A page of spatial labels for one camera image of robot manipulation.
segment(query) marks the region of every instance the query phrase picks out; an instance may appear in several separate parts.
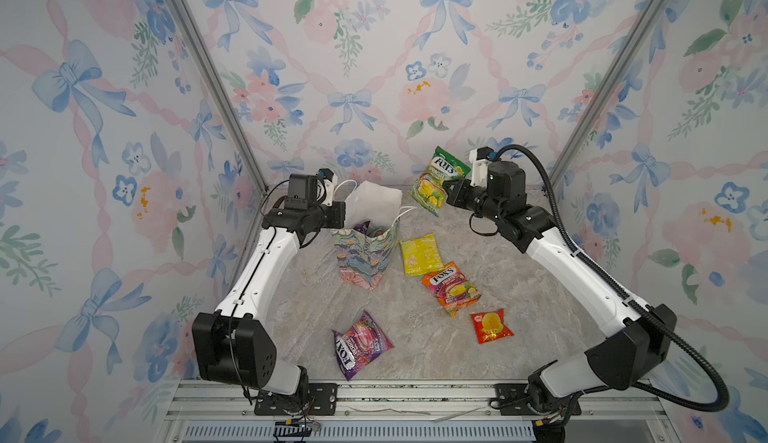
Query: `black joint motor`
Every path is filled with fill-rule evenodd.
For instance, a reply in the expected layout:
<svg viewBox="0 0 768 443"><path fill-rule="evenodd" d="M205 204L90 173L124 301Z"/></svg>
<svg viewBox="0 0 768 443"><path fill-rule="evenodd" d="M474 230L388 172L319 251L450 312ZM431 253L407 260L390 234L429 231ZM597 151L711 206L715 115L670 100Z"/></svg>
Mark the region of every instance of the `black joint motor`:
<svg viewBox="0 0 768 443"><path fill-rule="evenodd" d="M327 168L320 169L316 175L291 175L288 194L277 200L262 220L261 227L286 228L296 233L300 244L307 235L321 228L343 228L346 204L343 201L334 201L330 206L322 204L326 197L326 180L333 180L333 171Z"/></svg>
<svg viewBox="0 0 768 443"><path fill-rule="evenodd" d="M494 156L491 148L478 149L479 159ZM478 218L496 223L498 233L522 252L534 238L554 227L549 213L538 206L528 205L525 192L525 171L512 161L494 161L488 165L487 188L472 186L468 179L455 179L442 184L446 202L468 209Z"/></svg>

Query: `mounting plate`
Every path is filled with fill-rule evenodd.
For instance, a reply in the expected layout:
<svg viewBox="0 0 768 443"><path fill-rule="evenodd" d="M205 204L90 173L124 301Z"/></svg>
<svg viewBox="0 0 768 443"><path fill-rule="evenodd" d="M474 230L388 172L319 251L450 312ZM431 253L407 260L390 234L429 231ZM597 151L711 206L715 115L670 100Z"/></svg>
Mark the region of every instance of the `mounting plate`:
<svg viewBox="0 0 768 443"><path fill-rule="evenodd" d="M333 416L336 413L336 383L310 383L309 402L312 403L308 415ZM254 406L256 416L287 416L276 396L269 396L260 391Z"/></svg>
<svg viewBox="0 0 768 443"><path fill-rule="evenodd" d="M527 386L528 383L497 383L493 385L493 388L496 390L496 398L504 405L504 401L514 401L523 398ZM519 406L506 406L499 411L502 413L502 416L538 415L538 413L531 410L528 403L523 403ZM573 416L581 414L581 406L579 406L578 401L574 403L571 414Z"/></svg>

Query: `orange candy bag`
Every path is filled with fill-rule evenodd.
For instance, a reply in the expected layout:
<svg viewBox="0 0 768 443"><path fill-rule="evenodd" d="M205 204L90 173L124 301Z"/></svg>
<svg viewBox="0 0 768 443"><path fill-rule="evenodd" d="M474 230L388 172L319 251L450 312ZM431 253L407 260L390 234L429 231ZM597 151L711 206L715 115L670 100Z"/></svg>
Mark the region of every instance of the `orange candy bag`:
<svg viewBox="0 0 768 443"><path fill-rule="evenodd" d="M422 277L422 283L435 295L443 308L451 318L456 317L456 312L466 308L480 299L480 293L471 284L456 263L451 261L445 268L434 273L427 273Z"/></svg>
<svg viewBox="0 0 768 443"><path fill-rule="evenodd" d="M472 321L475 323L475 334L478 343L492 342L504 336L514 336L514 333L504 325L504 309L488 313L475 313Z"/></svg>

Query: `floral wallpaper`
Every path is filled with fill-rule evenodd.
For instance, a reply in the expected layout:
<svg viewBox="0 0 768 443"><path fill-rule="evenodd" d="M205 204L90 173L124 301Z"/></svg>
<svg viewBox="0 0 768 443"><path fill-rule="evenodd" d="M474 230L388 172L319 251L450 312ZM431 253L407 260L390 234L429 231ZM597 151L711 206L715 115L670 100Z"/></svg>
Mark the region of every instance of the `floral wallpaper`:
<svg viewBox="0 0 768 443"><path fill-rule="evenodd" d="M768 0L671 0L558 186L584 251L670 306L729 385L719 413L664 405L686 442L768 441L767 10ZM584 75L585 96L596 77ZM715 395L677 349L651 380Z"/></svg>
<svg viewBox="0 0 768 443"><path fill-rule="evenodd" d="M254 185L164 0L0 6L0 443L152 441Z"/></svg>
<svg viewBox="0 0 768 443"><path fill-rule="evenodd" d="M515 141L553 162L638 15L636 0L187 1L271 183L329 167L405 186L437 145Z"/></svg>

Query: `robotic arm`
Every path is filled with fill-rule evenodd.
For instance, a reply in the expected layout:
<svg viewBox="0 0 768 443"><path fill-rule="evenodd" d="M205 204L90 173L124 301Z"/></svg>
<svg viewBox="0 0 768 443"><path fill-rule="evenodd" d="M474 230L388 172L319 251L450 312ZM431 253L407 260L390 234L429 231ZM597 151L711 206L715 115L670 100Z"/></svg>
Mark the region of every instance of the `robotic arm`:
<svg viewBox="0 0 768 443"><path fill-rule="evenodd" d="M264 216L254 255L216 311L197 315L192 339L202 379L239 384L249 401L248 388L283 395L281 409L296 412L308 400L306 370L277 358L263 322L288 262L314 239L305 244L305 238L342 228L346 208L333 201L338 177L330 169L291 175L287 182L287 196Z"/></svg>
<svg viewBox="0 0 768 443"><path fill-rule="evenodd" d="M523 170L500 160L507 150L522 152L533 161L544 180L552 213L527 204ZM500 406L494 408L525 403L547 415L566 405L568 412L559 422L564 425L571 403L580 395L630 386L698 411L719 411L727 406L728 390L722 378L674 333L675 314L666 305L652 307L630 293L573 243L560 219L548 175L527 148L509 145L496 153L480 148L472 151L470 162L471 180L444 183L447 203L472 211L470 229L474 218L491 219L496 232L479 234L499 234L541 263L587 309L606 336L583 353L535 371L528 377L521 399L497 401ZM288 196L280 198L264 216L256 250L245 270L215 313L197 315L192 335L203 379L240 384L248 400L252 397L247 388L277 395L279 410L295 414L307 408L310 398L306 370L277 358L262 322L288 262L314 237L308 243L304 239L321 228L343 227L345 205L332 200L337 181L329 169L321 169L316 176L291 175L288 183ZM690 355L715 383L714 402L680 399L638 381L664 361L670 342Z"/></svg>
<svg viewBox="0 0 768 443"><path fill-rule="evenodd" d="M511 161L500 160L508 150L519 151L532 160L544 181L552 214L527 204L523 170ZM634 386L698 411L720 411L727 407L729 395L723 379L704 357L674 333L677 316L666 305L652 307L629 292L571 240L560 219L549 177L530 150L508 145L493 152L485 147L472 150L470 162L471 180L443 183L447 203L472 211L470 229L474 218L491 219L496 232L479 234L499 234L541 263L587 309L606 336L584 353L552 361L535 371L528 377L523 398L501 406L527 403L536 412L548 414L566 405L568 413L561 423L564 425L570 417L571 403L580 395ZM670 342L680 346L707 373L717 390L715 401L681 399L638 381L664 361Z"/></svg>

